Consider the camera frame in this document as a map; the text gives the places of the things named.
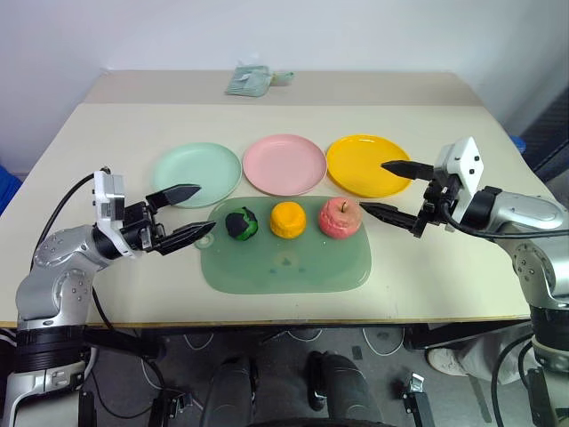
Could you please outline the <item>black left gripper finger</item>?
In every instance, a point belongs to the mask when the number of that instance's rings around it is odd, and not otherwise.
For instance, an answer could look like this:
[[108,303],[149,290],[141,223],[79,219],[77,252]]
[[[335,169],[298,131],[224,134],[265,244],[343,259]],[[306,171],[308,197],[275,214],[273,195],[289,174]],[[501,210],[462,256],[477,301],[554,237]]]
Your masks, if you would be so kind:
[[172,234],[161,237],[156,241],[156,250],[161,255],[167,255],[190,246],[207,235],[216,222],[193,222],[176,229]]
[[146,200],[152,208],[177,205],[193,197],[201,188],[196,184],[177,184],[147,195]]

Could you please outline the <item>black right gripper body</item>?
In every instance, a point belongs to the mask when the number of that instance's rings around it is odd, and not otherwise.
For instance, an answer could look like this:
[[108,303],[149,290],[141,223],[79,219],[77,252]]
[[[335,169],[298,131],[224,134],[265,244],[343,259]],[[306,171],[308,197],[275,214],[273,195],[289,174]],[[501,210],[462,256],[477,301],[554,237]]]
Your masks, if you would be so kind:
[[445,211],[450,212],[461,189],[461,179],[456,173],[435,173],[433,167],[417,167],[413,178],[429,182],[423,194],[423,204],[412,228],[412,234],[420,238],[428,224],[447,223]]

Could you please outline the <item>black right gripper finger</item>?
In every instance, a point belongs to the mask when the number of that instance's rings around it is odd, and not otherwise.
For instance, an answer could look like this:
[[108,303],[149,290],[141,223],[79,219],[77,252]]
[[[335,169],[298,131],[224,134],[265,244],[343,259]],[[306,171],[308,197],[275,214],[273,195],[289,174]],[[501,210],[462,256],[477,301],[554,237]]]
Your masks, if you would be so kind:
[[399,211],[395,206],[377,202],[360,202],[360,207],[374,218],[386,222],[390,225],[405,229],[409,232],[415,231],[417,217]]
[[381,167],[396,176],[410,179],[431,181],[434,176],[434,167],[419,162],[407,160],[391,160],[381,164]]

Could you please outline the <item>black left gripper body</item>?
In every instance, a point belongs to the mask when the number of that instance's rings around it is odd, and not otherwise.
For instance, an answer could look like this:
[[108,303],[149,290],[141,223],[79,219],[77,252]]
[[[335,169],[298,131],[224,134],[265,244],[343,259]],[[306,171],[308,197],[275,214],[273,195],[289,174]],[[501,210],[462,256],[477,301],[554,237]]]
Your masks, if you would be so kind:
[[161,255],[172,252],[166,245],[167,235],[163,224],[155,220],[157,211],[164,207],[164,203],[147,201],[125,208],[120,233],[130,249],[147,253],[159,252]]

